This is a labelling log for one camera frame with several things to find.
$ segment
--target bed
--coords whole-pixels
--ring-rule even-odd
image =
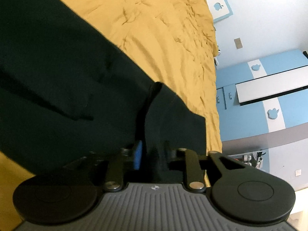
[[[61,1],[204,116],[204,149],[222,151],[214,65],[218,47],[206,0]],[[0,230],[6,231],[20,222],[11,195],[33,175],[1,153],[0,161]]]

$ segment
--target black round pad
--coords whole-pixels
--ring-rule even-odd
[[[213,203],[226,216],[247,224],[286,220],[295,192],[284,180],[256,169],[227,171],[214,185]]]
[[[19,214],[36,224],[72,221],[87,213],[96,199],[96,187],[80,173],[68,169],[26,180],[13,194]]]
[[[264,201],[274,194],[273,188],[261,181],[247,181],[238,186],[238,193],[247,200]]]

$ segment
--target blue object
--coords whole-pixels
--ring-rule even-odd
[[[240,63],[216,71],[216,88],[246,82],[253,80],[253,78],[254,76],[251,73],[248,63]]]
[[[228,1],[227,1],[227,0],[224,0],[224,2],[226,3],[227,8],[229,9],[229,14],[226,14],[226,15],[224,15],[224,16],[221,16],[221,17],[219,17],[219,18],[214,19],[214,22],[220,21],[220,20],[222,20],[222,19],[225,19],[225,18],[227,18],[227,17],[233,15],[232,9],[231,9],[231,7],[230,7]]]
[[[142,157],[142,141],[139,141],[134,153],[134,170],[139,170]]]
[[[291,50],[259,59],[268,75],[308,65],[308,59],[299,50]]]
[[[221,5],[219,2],[214,4],[214,8],[215,8],[216,10],[222,9],[223,6],[224,6],[224,5]]]
[[[226,98],[226,108],[230,109],[233,106],[239,106],[240,103],[238,101],[238,93],[236,92],[236,85],[228,85],[224,88],[224,94],[227,95]]]
[[[225,110],[226,106],[225,106],[225,101],[224,101],[224,90],[223,88],[221,89],[217,89],[217,94],[216,94],[216,107],[217,107],[217,111],[218,113],[220,111]]]
[[[274,120],[278,117],[279,109],[273,108],[267,111],[268,118]]]
[[[260,67],[261,67],[260,64],[256,64],[256,65],[251,66],[251,69],[254,70],[254,71],[258,71],[260,69]]]
[[[262,102],[233,106],[219,112],[221,141],[257,136],[269,132]]]
[[[308,122],[308,89],[278,97],[285,127]]]

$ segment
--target electrical outlet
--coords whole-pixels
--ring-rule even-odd
[[[243,44],[240,38],[234,39],[234,42],[235,42],[236,49],[241,49],[243,47]]]
[[[295,171],[295,176],[300,176],[301,175],[301,169]]]

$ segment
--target black coat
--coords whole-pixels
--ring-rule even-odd
[[[38,174],[87,155],[162,146],[205,153],[205,119],[60,0],[0,0],[0,151]]]

